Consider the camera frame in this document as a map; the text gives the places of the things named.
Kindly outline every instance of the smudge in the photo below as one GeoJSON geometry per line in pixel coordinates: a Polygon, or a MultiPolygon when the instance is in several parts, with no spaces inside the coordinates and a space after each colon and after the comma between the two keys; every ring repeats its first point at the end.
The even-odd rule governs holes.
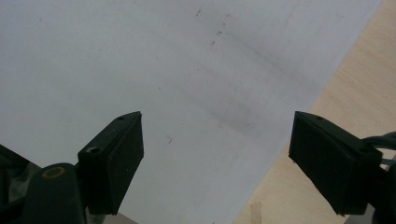
{"type": "Polygon", "coordinates": [[[171,142],[172,142],[172,138],[171,138],[171,137],[169,137],[168,135],[166,135],[166,138],[168,138],[168,139],[169,139],[169,142],[168,142],[168,144],[171,144],[171,142]]]}
{"type": "Polygon", "coordinates": [[[195,17],[199,16],[199,14],[201,13],[201,9],[198,10],[197,14],[195,15],[195,17]]]}
{"type": "Polygon", "coordinates": [[[212,47],[215,45],[215,43],[216,43],[216,41],[213,41],[213,42],[210,44],[210,49],[212,49],[212,47]]]}

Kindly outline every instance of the black plastic part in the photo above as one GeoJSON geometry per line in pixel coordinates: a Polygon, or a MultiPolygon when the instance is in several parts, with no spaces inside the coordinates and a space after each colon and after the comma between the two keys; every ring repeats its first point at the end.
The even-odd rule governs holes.
{"type": "Polygon", "coordinates": [[[20,198],[15,202],[8,203],[0,209],[0,223],[19,224],[21,223],[22,210],[25,198],[20,198]]]}
{"type": "Polygon", "coordinates": [[[27,163],[29,161],[24,157],[0,145],[0,169],[24,168],[27,163]]]}
{"type": "Polygon", "coordinates": [[[290,157],[337,214],[364,214],[380,151],[324,118],[296,112],[290,157]]]}
{"type": "Polygon", "coordinates": [[[22,224],[85,224],[74,165],[58,163],[41,169],[26,193],[22,224]]]}
{"type": "Polygon", "coordinates": [[[78,153],[78,174],[91,214],[116,215],[144,156],[142,115],[114,119],[78,153]]]}
{"type": "Polygon", "coordinates": [[[0,207],[8,203],[7,171],[0,170],[0,207]]]}
{"type": "Polygon", "coordinates": [[[378,171],[380,174],[369,192],[370,204],[375,208],[373,223],[396,223],[396,165],[391,165],[387,172],[378,171]]]}

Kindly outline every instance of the pencil mark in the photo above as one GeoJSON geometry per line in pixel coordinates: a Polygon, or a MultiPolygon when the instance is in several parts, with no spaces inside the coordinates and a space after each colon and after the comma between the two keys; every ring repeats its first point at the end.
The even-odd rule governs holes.
{"type": "Polygon", "coordinates": [[[215,45],[215,43],[216,43],[216,41],[213,41],[213,42],[210,44],[210,49],[212,49],[212,47],[215,45]]]}
{"type": "Polygon", "coordinates": [[[345,16],[341,15],[340,13],[337,13],[335,18],[335,23],[339,23],[345,16]]]}
{"type": "Polygon", "coordinates": [[[168,138],[168,139],[169,139],[169,142],[168,142],[168,144],[171,144],[171,142],[172,142],[172,138],[171,138],[171,137],[169,137],[168,135],[166,135],[166,138],[168,138]]]}
{"type": "Polygon", "coordinates": [[[291,17],[293,17],[292,13],[290,13],[289,16],[285,20],[285,24],[283,25],[285,28],[288,27],[288,25],[290,23],[290,20],[291,20],[291,17]]]}
{"type": "Polygon", "coordinates": [[[143,2],[138,2],[138,1],[134,1],[134,4],[135,4],[137,7],[142,7],[143,5],[145,5],[143,2]]]}
{"type": "Polygon", "coordinates": [[[199,16],[199,14],[201,13],[201,9],[198,10],[197,14],[195,15],[195,17],[199,16]]]}

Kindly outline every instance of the table surface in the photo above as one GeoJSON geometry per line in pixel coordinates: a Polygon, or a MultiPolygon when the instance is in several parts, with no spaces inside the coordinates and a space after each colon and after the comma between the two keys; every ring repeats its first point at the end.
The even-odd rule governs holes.
{"type": "MultiPolygon", "coordinates": [[[[384,0],[310,112],[360,138],[393,132],[395,86],[396,1],[384,0]]],[[[347,217],[334,213],[288,151],[285,146],[234,224],[344,223],[347,217]]]]}

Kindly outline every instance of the paper sheet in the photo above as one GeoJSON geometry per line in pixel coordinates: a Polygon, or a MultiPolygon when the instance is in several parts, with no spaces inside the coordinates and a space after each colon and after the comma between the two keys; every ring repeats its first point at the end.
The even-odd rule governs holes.
{"type": "Polygon", "coordinates": [[[120,211],[231,223],[379,0],[0,3],[0,144],[46,166],[140,110],[120,211]]]}

